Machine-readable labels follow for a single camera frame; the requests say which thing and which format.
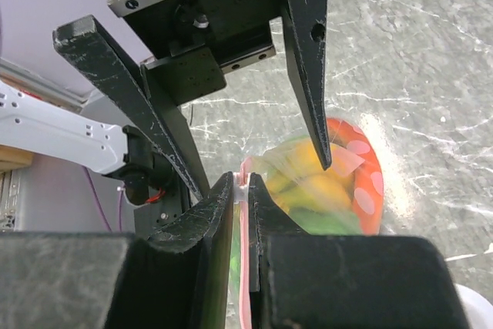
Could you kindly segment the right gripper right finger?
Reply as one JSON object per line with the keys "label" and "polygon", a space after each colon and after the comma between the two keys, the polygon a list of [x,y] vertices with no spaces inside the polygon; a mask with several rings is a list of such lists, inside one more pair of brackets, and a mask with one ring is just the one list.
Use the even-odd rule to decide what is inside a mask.
{"label": "right gripper right finger", "polygon": [[411,236],[310,235],[250,177],[256,328],[466,328],[444,258]]}

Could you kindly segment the fake yellow banana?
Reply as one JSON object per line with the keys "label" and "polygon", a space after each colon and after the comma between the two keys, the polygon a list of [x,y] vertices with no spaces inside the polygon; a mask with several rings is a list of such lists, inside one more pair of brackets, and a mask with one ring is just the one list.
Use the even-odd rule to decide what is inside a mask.
{"label": "fake yellow banana", "polygon": [[318,213],[349,210],[354,176],[324,170],[310,139],[294,140],[265,152],[270,164],[266,186],[284,211],[304,208]]}

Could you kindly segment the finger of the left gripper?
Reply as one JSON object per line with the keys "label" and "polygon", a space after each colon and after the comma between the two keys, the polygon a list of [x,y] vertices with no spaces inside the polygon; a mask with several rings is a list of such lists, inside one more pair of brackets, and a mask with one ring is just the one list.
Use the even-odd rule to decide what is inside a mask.
{"label": "finger of the left gripper", "polygon": [[283,0],[287,72],[323,169],[332,162],[324,107],[327,0]]}

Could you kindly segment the clear zip bag pink slider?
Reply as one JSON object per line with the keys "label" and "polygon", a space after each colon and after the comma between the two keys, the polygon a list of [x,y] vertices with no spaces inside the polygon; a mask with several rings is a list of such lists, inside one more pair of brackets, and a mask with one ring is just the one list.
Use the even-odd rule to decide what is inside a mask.
{"label": "clear zip bag pink slider", "polygon": [[259,173],[278,207],[312,235],[375,235],[384,181],[369,139],[357,125],[327,118],[332,163],[323,170],[310,138],[298,136],[246,158],[240,183]]}

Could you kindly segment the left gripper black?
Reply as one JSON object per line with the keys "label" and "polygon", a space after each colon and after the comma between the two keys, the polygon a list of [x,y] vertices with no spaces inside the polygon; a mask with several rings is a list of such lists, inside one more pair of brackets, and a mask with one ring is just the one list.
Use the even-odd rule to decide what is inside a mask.
{"label": "left gripper black", "polygon": [[177,106],[226,85],[225,75],[276,54],[280,0],[107,0],[151,51],[146,73],[92,15],[52,32],[56,52],[112,101],[165,156],[190,192],[210,191]]}

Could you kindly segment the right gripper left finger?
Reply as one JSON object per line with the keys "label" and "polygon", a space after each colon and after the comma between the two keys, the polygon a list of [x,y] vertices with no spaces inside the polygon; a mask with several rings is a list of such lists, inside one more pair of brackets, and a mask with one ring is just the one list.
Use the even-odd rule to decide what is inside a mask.
{"label": "right gripper left finger", "polygon": [[4,233],[3,328],[222,328],[233,221],[232,173],[147,238]]}

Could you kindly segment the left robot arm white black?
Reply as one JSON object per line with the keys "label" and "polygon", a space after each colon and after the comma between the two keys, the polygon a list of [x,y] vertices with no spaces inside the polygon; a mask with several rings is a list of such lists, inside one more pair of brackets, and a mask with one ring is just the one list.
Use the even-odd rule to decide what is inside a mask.
{"label": "left robot arm white black", "polygon": [[142,205],[173,182],[197,198],[210,185],[180,106],[219,91],[227,73],[275,53],[281,18],[287,70],[317,157],[331,164],[324,83],[327,0],[107,0],[153,54],[136,64],[93,16],[58,27],[57,53],[130,120],[101,123],[1,86],[1,143],[122,180]]}

